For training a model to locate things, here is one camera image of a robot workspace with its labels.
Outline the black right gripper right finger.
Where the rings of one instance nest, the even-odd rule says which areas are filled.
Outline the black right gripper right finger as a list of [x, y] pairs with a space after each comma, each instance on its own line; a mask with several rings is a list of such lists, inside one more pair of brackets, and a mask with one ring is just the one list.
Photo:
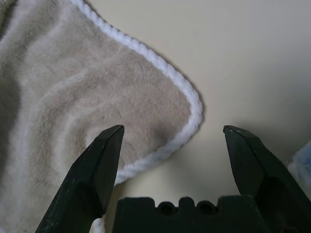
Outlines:
[[247, 130], [223, 132], [237, 188], [254, 198], [273, 233], [309, 233], [311, 202], [284, 164]]

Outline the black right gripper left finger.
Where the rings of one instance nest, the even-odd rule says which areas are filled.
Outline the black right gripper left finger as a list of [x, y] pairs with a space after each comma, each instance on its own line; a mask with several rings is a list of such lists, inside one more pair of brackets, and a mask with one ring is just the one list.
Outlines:
[[102, 131], [72, 164], [36, 229], [87, 233], [107, 211], [115, 184], [124, 126]]

